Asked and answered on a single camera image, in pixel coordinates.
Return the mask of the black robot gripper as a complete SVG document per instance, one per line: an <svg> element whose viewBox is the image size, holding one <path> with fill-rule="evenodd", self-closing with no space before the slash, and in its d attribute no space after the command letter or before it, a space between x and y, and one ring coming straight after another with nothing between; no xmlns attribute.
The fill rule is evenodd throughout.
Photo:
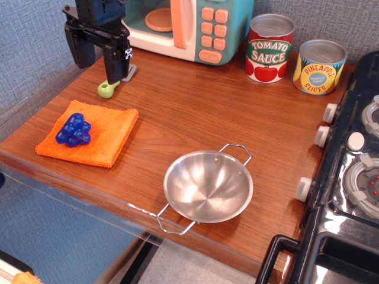
<svg viewBox="0 0 379 284"><path fill-rule="evenodd" d="M103 49L107 81L114 84L129 73L129 31L122 25L127 1L76 1L65 5L65 35L80 69L95 63L95 47Z"/></svg>

